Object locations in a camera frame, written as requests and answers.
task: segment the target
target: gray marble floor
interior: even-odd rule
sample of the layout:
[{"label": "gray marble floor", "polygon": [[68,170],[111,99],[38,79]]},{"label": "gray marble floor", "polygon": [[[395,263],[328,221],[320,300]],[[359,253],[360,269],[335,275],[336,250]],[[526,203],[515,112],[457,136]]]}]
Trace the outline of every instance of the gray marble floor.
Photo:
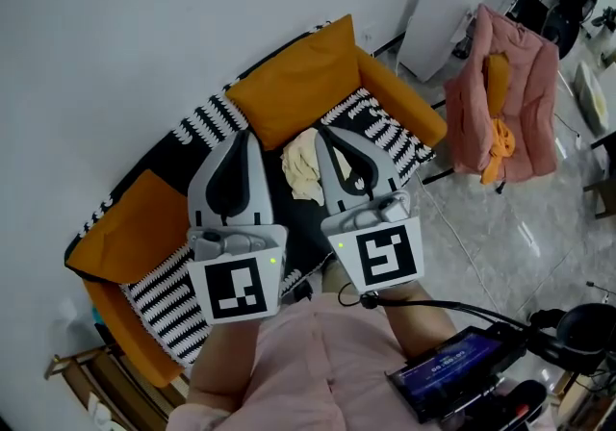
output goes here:
[{"label": "gray marble floor", "polygon": [[[395,49],[379,60],[394,69]],[[568,71],[563,68],[567,78],[575,60],[564,62],[570,65]],[[434,104],[444,99],[443,82],[463,64],[451,59],[426,84],[402,65],[398,76]],[[438,111],[445,117],[444,107]],[[556,112],[580,133],[580,139],[559,120],[554,122],[559,167],[550,176],[509,184],[502,195],[472,175],[454,174],[425,189],[418,176],[409,183],[413,214],[422,222],[424,284],[435,298],[491,309],[496,304],[504,314],[525,318],[538,309],[601,301],[602,293],[586,287],[586,281],[616,291],[616,218],[596,220],[594,214],[602,205],[593,193],[582,192],[584,185],[603,176],[606,156],[601,149],[590,149],[595,138],[562,81]],[[437,158],[419,170],[420,177],[450,168],[447,143],[441,142],[435,151]],[[470,322],[465,316],[454,321],[458,326]]]}]

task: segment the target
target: orange sofa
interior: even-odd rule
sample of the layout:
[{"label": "orange sofa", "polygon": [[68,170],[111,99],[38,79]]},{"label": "orange sofa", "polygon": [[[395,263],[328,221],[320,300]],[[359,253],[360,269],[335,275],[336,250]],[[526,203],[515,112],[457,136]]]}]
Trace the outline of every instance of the orange sofa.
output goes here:
[{"label": "orange sofa", "polygon": [[[368,55],[359,47],[353,46],[352,49],[359,70],[360,85],[371,92],[386,112],[415,134],[423,143],[434,146],[439,142],[447,132],[445,121],[415,91],[402,82],[381,62]],[[169,154],[171,151],[166,149],[165,152]],[[145,156],[136,168],[118,185],[120,190],[115,190],[116,193],[112,192],[114,204],[109,209],[107,206],[103,207],[102,212],[104,215],[102,219],[94,222],[90,228],[87,228],[87,231],[82,231],[82,234],[69,246],[65,255],[66,266],[85,277],[84,284],[90,294],[92,303],[121,348],[143,376],[157,387],[167,385],[182,372],[183,368],[175,363],[146,331],[141,324],[139,316],[135,314],[129,301],[123,295],[120,286],[117,283],[110,282],[110,279],[115,280],[115,269],[117,270],[117,275],[121,278],[120,281],[116,280],[117,282],[136,282],[138,279],[135,279],[135,276],[132,275],[130,267],[117,267],[118,260],[115,260],[111,265],[103,260],[94,265],[90,262],[88,268],[83,269],[82,265],[80,265],[82,262],[76,262],[75,259],[85,259],[89,256],[89,253],[99,255],[101,258],[117,258],[113,255],[109,257],[109,255],[104,254],[114,246],[112,243],[106,243],[106,240],[113,235],[120,235],[122,237],[128,235],[130,237],[137,234],[141,235],[142,239],[142,228],[147,229],[150,227],[148,223],[152,222],[152,220],[148,219],[148,223],[140,221],[139,210],[147,208],[148,203],[152,208],[159,207],[160,204],[157,203],[157,200],[159,199],[161,184],[156,183],[156,179],[152,179],[152,177],[145,182],[140,182],[140,177],[146,171],[151,170],[154,176],[168,173],[168,176],[175,177],[178,173],[183,173],[185,175],[184,181],[190,180],[190,177],[196,171],[196,167],[185,169],[186,163],[176,163],[175,161],[180,160],[170,159],[166,164],[168,168],[166,167],[163,172]],[[184,184],[178,185],[172,179],[168,181],[172,189],[180,194],[185,194],[185,190],[183,190]],[[151,200],[143,199],[141,208],[129,207],[125,203],[125,197],[130,194],[131,188],[137,184],[145,190],[154,190],[155,192],[150,193],[153,195],[153,198]],[[143,197],[143,193],[138,193],[138,196]],[[103,219],[107,216],[111,216],[112,219],[103,223]],[[153,222],[156,227],[158,227],[156,224],[161,224],[157,220],[153,220]],[[171,224],[168,227],[174,227],[175,231],[170,231],[169,233],[177,235],[178,231],[182,232],[181,228],[184,227],[182,219],[176,217],[172,222],[174,225]],[[84,250],[84,248],[80,247],[80,243],[88,237],[98,238],[98,241],[90,241],[86,245],[86,250]],[[175,248],[181,245],[182,242],[176,244]],[[173,252],[173,249],[169,251],[169,245],[158,248],[156,244],[153,244],[152,248],[154,251],[151,252],[152,254],[149,255],[148,259],[150,263],[160,263]],[[156,266],[158,264],[151,265],[150,270],[153,270]],[[98,268],[98,271],[104,271],[104,275],[97,273]]]}]

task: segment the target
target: patterned fabric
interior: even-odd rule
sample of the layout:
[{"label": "patterned fabric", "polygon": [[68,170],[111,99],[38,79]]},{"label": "patterned fabric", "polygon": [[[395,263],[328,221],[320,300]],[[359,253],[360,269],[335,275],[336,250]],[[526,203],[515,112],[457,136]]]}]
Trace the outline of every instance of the patterned fabric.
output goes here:
[{"label": "patterned fabric", "polygon": [[[364,135],[387,150],[396,164],[402,184],[410,179],[421,163],[434,157],[429,147],[390,117],[364,88],[335,106],[321,119],[321,124],[335,125]],[[213,148],[246,126],[247,122],[239,110],[220,94],[210,98],[207,105],[197,108],[189,118],[184,119],[173,130],[173,135],[184,145],[200,139]],[[357,177],[351,174],[349,179],[357,180]],[[356,182],[356,186],[363,188],[362,183]],[[146,330],[173,360],[183,366],[194,362],[210,330],[201,314],[187,271],[187,263],[192,259],[192,252],[184,245],[138,283],[122,286],[124,295]],[[282,294],[290,292],[320,267],[315,265],[309,271],[287,269],[282,281]]]}]

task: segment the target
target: pink armchair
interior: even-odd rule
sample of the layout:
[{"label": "pink armchair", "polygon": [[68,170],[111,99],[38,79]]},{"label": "pink armchair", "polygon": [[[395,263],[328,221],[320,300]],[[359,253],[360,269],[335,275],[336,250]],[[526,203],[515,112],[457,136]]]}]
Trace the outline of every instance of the pink armchair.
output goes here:
[{"label": "pink armchair", "polygon": [[509,60],[510,75],[497,117],[516,141],[513,155],[500,164],[499,179],[519,182],[554,172],[558,48],[483,5],[477,12],[471,56],[459,76],[445,85],[453,169],[480,174],[490,162],[493,131],[482,69],[488,55],[499,53]]}]

